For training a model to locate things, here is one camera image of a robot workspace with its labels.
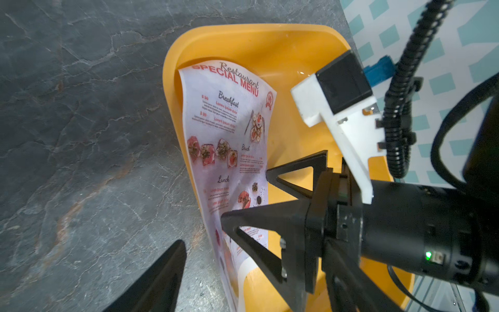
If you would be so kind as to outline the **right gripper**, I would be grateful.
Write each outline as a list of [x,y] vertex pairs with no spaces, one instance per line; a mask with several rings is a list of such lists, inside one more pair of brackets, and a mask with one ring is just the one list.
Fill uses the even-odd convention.
[[[292,311],[305,311],[317,276],[305,274],[308,263],[317,268],[317,260],[305,255],[305,227],[312,251],[322,257],[334,311],[398,310],[360,269],[362,257],[386,264],[390,275],[399,268],[447,282],[468,282],[464,195],[375,181],[374,199],[365,205],[352,176],[326,169],[323,150],[266,171],[267,182],[297,199],[311,199],[311,206],[309,200],[293,200],[221,216],[223,231],[255,261]],[[293,183],[308,178],[312,189]],[[281,257],[249,236],[245,226],[279,234],[285,242]]]

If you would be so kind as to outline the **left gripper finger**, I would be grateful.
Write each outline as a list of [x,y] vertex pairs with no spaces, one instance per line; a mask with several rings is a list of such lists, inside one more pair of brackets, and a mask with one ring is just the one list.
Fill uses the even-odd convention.
[[174,311],[186,260],[184,241],[175,241],[105,311]]

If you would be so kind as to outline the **red special menu sheet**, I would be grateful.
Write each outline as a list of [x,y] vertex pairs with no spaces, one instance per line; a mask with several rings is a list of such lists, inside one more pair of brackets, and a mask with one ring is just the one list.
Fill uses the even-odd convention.
[[267,138],[277,94],[229,61],[200,62],[179,76],[194,189],[229,306],[244,311],[242,286],[255,265],[223,231],[221,217],[268,203]]

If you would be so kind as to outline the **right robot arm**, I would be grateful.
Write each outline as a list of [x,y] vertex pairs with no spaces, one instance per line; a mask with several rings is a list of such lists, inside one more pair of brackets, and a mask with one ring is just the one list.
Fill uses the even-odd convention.
[[[441,160],[446,134],[486,99],[491,105],[459,181]],[[431,149],[447,189],[374,182],[370,205],[347,164],[326,166],[326,152],[268,171],[294,200],[222,215],[222,229],[257,264],[293,311],[305,309],[317,272],[326,275],[334,311],[398,311],[361,270],[362,258],[470,287],[475,311],[498,294],[498,77],[470,91],[444,119]]]

